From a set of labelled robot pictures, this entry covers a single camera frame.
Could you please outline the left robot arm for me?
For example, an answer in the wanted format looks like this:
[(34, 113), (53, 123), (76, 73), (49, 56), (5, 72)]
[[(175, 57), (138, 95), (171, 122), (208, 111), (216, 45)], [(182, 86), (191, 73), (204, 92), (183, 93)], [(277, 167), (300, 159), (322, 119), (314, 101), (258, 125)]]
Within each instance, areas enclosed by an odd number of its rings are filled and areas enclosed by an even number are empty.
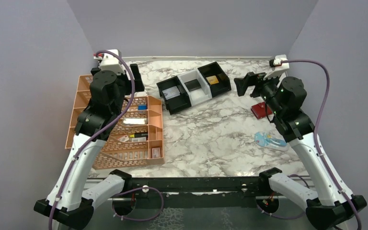
[(77, 117), (69, 156), (53, 190), (47, 198), (37, 200), (34, 211), (49, 218), (48, 228), (56, 220), (76, 230), (90, 222), (96, 201), (124, 180), (112, 176), (110, 185), (93, 198), (83, 197), (83, 188), (96, 156), (109, 139), (118, 120), (133, 103), (135, 92), (144, 91), (137, 64), (122, 73), (100, 68), (92, 69), (91, 98)]

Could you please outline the red card holder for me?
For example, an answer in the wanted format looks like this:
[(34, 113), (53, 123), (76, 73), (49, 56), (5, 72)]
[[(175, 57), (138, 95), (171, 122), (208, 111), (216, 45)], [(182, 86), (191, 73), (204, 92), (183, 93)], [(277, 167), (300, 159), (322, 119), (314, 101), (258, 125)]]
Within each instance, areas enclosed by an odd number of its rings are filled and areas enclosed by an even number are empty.
[(255, 116), (256, 119), (264, 118), (273, 113), (272, 110), (266, 105), (265, 102), (261, 102), (261, 103), (251, 106), (251, 112)]

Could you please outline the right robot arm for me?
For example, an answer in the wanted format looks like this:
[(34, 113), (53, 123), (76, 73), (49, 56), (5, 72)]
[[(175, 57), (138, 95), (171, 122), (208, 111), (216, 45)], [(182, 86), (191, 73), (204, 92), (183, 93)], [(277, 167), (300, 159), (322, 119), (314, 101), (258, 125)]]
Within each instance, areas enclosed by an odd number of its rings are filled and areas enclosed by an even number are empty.
[(272, 110), (277, 131), (297, 153), (315, 187), (310, 190), (278, 168), (272, 168), (259, 174), (260, 192), (284, 195), (304, 210), (311, 225), (318, 230), (336, 227), (367, 206), (362, 195), (355, 195), (343, 183), (314, 132), (314, 123), (302, 111), (307, 93), (300, 79), (267, 80), (264, 73), (250, 72), (243, 78), (235, 78), (234, 83), (239, 96), (245, 95), (252, 86), (251, 96), (261, 97)]

